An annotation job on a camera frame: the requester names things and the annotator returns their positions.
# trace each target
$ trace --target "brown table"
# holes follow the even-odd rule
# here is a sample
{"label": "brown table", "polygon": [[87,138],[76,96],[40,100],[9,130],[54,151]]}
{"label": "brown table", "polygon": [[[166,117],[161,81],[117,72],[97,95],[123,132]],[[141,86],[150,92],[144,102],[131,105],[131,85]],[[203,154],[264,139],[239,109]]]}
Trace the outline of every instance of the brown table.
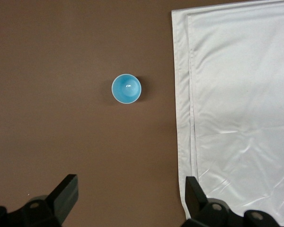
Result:
{"label": "brown table", "polygon": [[231,1],[0,1],[0,205],[75,173],[65,227],[180,226],[171,10]]}

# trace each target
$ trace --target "white cloth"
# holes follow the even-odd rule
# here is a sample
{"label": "white cloth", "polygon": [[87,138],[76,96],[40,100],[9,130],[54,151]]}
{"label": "white cloth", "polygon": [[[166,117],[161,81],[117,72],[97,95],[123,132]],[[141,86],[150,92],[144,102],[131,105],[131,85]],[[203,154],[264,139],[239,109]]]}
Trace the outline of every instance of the white cloth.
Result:
{"label": "white cloth", "polygon": [[284,225],[284,1],[172,11],[179,186]]}

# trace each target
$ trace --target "metal screw head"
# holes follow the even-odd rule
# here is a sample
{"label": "metal screw head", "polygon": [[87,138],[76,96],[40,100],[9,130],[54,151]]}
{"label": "metal screw head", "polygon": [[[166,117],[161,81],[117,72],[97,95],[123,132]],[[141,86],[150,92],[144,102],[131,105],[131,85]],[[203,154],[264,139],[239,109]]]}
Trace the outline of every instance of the metal screw head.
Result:
{"label": "metal screw head", "polygon": [[220,210],[222,210],[222,207],[221,207],[219,204],[214,203],[214,204],[213,204],[213,209],[214,209],[214,210],[217,210],[217,211],[220,211]]}
{"label": "metal screw head", "polygon": [[34,202],[29,207],[30,207],[30,209],[33,209],[33,208],[37,208],[38,206],[39,206],[39,203]]}
{"label": "metal screw head", "polygon": [[263,216],[258,212],[252,212],[251,215],[254,219],[257,219],[257,220],[263,220],[264,219]]}

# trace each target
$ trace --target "black clamp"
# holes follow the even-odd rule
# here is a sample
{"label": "black clamp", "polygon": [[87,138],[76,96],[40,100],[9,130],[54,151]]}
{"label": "black clamp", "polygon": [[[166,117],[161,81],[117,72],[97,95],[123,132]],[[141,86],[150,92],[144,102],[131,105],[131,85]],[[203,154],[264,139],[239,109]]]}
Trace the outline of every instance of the black clamp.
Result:
{"label": "black clamp", "polygon": [[241,217],[223,201],[209,201],[195,177],[187,177],[185,202],[190,213],[182,227],[279,227],[269,214],[248,210]]}
{"label": "black clamp", "polygon": [[12,213],[0,206],[0,227],[61,227],[78,196],[77,175],[67,175],[45,200],[30,201]]}

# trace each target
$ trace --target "blue bowl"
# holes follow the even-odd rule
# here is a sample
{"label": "blue bowl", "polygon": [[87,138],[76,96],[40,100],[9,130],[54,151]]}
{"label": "blue bowl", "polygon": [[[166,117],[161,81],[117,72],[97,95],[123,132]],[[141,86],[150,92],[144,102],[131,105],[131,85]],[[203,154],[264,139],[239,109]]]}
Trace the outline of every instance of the blue bowl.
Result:
{"label": "blue bowl", "polygon": [[117,101],[123,104],[130,104],[140,97],[141,84],[133,75],[122,74],[114,80],[112,92]]}

